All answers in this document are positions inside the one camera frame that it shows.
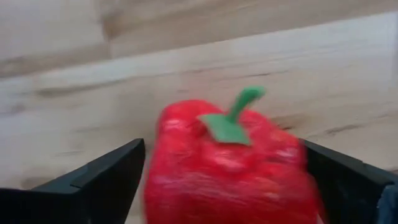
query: bell pepper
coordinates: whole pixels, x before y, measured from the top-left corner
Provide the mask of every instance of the bell pepper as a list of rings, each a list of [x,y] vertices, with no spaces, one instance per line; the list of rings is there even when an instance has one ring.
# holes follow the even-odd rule
[[[144,189],[147,224],[316,224],[320,199],[301,140],[243,110],[251,145],[216,141],[198,119],[203,100],[166,107]]]

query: green stem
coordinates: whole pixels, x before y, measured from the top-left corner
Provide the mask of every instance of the green stem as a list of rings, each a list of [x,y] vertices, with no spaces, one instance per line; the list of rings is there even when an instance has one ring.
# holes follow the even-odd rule
[[[237,97],[234,105],[229,110],[229,113],[226,115],[228,121],[232,123],[237,123],[239,115],[243,111],[243,109],[253,102],[264,96],[265,90],[262,86],[251,86],[245,88]]]

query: wooden surface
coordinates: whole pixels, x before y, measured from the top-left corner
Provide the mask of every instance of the wooden surface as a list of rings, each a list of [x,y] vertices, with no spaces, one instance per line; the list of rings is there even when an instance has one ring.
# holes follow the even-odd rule
[[[397,0],[3,0],[0,77],[397,9]]]
[[[391,12],[3,78],[0,185],[29,189],[138,137],[150,150],[165,105],[227,108],[252,84],[268,89],[254,109],[287,131],[397,167],[397,29]]]

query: red bell pepper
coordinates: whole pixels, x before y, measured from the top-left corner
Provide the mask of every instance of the red bell pepper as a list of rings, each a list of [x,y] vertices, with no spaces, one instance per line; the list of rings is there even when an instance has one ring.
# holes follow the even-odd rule
[[[198,119],[211,113],[223,112],[202,100],[163,110],[144,192],[147,224],[316,224],[302,142],[244,110],[239,122],[252,144],[220,143]]]

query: fake pepper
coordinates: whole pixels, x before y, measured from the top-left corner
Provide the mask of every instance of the fake pepper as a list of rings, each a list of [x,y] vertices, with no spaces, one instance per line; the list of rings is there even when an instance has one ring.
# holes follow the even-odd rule
[[[200,116],[223,111],[206,101],[163,110],[144,192],[147,224],[317,223],[320,200],[302,142],[244,110],[255,98],[247,94],[226,117],[248,142],[215,139]]]

